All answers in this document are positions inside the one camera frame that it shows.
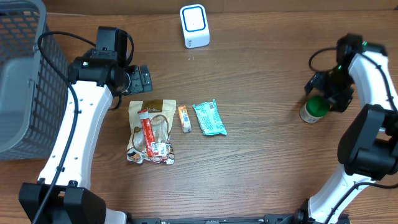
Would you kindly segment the green lidded jar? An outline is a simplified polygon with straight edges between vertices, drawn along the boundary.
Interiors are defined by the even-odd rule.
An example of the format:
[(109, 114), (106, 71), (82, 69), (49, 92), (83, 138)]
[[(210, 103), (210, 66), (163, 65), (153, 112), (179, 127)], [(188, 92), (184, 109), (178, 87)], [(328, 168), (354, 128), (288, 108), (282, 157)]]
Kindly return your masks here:
[(307, 123), (316, 123), (330, 109), (329, 103), (320, 95), (311, 97), (300, 109), (299, 115)]

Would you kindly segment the red stick packet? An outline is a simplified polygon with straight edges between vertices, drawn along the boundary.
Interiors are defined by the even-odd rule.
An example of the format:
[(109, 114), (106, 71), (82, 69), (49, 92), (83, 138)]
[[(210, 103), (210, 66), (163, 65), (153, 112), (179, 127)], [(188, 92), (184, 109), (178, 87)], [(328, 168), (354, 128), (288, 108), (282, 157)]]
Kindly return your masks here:
[(139, 119), (141, 121), (147, 154), (149, 157), (152, 157), (155, 155), (155, 152), (153, 151), (152, 148), (152, 144), (155, 143), (155, 138), (153, 135), (152, 125), (149, 118), (149, 112), (147, 109), (143, 109), (138, 111), (137, 114), (139, 115)]

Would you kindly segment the brown white snack pouch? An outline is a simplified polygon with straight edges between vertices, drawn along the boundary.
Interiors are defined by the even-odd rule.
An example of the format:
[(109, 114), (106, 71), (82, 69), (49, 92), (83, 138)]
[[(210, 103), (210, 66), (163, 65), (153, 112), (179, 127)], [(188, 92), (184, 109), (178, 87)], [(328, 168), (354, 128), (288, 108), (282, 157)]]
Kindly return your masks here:
[[(151, 161), (157, 164), (172, 165), (175, 154), (170, 143), (175, 100), (131, 101), (129, 103), (129, 124), (131, 137), (127, 145), (128, 161), (138, 164)], [(147, 144), (144, 121), (150, 122), (154, 141)]]

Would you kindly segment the small orange snack packet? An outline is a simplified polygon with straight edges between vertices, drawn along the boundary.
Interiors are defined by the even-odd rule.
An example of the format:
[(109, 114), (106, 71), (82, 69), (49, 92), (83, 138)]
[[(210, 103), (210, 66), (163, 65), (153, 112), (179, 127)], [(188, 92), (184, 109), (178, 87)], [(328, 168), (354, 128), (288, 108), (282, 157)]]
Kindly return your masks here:
[(178, 107), (178, 114), (180, 117), (182, 131), (184, 133), (190, 133), (192, 131), (192, 125), (190, 122), (190, 118), (188, 116), (188, 111), (186, 106)]

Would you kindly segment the teal orange snack pack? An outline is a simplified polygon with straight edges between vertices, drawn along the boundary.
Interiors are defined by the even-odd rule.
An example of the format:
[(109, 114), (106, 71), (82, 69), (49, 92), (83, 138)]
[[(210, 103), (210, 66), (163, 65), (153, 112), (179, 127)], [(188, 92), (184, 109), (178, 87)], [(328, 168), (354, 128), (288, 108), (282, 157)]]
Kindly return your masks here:
[(221, 120), (216, 100), (202, 102), (193, 105), (193, 109), (197, 115), (198, 123), (205, 136), (224, 135), (228, 133)]

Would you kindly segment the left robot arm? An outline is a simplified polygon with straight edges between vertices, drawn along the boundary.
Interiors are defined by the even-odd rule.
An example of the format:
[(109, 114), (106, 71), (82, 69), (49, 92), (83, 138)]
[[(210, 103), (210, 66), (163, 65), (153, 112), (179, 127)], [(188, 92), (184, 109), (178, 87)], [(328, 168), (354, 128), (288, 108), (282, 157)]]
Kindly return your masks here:
[(113, 59), (77, 57), (68, 69), (68, 105), (51, 155), (19, 202), (32, 223), (132, 223), (90, 191), (99, 131), (112, 100), (152, 90), (147, 65), (122, 67)]

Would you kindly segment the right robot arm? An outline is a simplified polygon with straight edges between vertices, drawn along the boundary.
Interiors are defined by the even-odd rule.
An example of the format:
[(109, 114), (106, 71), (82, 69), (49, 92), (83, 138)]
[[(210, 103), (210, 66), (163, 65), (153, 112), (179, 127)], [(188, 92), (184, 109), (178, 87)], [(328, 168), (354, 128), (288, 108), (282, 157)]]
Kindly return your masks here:
[(343, 210), (366, 187), (397, 173), (397, 92), (388, 71), (385, 46), (347, 34), (337, 41), (336, 66), (315, 70), (305, 85), (311, 97), (300, 117), (315, 123), (327, 112), (344, 112), (358, 93), (361, 111), (338, 144), (338, 167), (318, 193), (286, 223), (348, 223)]

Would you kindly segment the white barcode scanner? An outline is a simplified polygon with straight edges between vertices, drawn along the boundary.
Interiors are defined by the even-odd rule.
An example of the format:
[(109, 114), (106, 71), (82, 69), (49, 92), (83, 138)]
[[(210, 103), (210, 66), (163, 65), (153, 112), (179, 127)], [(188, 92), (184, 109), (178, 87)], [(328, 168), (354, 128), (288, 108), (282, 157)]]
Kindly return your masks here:
[(210, 43), (210, 31), (203, 5), (192, 4), (182, 7), (180, 20), (186, 48), (204, 47)]

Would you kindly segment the grey plastic shopping basket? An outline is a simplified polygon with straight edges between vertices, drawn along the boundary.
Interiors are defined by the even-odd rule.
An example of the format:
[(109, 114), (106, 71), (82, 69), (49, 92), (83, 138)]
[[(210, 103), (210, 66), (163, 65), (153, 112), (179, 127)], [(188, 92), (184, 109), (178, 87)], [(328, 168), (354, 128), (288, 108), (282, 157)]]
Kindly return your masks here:
[(42, 58), (66, 74), (68, 60), (49, 31), (42, 1), (1, 1), (1, 160), (48, 157), (67, 105), (68, 88)]

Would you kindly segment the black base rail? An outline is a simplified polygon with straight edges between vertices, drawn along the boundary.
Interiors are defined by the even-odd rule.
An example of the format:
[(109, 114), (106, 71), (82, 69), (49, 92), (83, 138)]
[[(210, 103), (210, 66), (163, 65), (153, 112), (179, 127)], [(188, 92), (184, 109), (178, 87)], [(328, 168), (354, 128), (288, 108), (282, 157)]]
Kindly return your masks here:
[(234, 217), (234, 218), (132, 218), (127, 216), (130, 224), (292, 224), (299, 223), (292, 214), (265, 215), (263, 217)]

